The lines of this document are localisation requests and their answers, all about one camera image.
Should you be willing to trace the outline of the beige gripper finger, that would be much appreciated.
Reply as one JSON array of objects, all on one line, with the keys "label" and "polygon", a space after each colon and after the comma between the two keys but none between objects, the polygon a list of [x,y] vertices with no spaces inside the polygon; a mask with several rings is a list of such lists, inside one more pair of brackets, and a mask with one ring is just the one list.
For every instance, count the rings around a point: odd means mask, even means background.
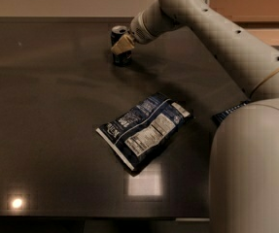
[{"label": "beige gripper finger", "polygon": [[125,33],[111,47],[111,52],[115,55],[120,55],[129,50],[133,50],[134,47],[135,47],[134,38],[129,33]]}]

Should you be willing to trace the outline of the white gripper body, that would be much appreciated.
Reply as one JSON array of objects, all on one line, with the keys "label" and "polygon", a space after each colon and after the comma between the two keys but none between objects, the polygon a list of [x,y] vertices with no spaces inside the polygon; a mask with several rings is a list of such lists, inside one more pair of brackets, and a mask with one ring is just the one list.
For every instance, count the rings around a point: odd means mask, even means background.
[{"label": "white gripper body", "polygon": [[149,35],[136,19],[130,23],[130,32],[137,43],[145,45],[150,42]]}]

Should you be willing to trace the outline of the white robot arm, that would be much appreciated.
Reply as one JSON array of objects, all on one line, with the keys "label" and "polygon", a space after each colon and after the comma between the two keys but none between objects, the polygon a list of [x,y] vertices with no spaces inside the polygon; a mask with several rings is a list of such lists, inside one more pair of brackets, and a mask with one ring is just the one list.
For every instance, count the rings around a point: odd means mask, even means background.
[{"label": "white robot arm", "polygon": [[279,50],[211,9],[209,0],[156,0],[114,53],[188,27],[238,86],[244,106],[218,127],[210,153],[211,233],[279,233]]}]

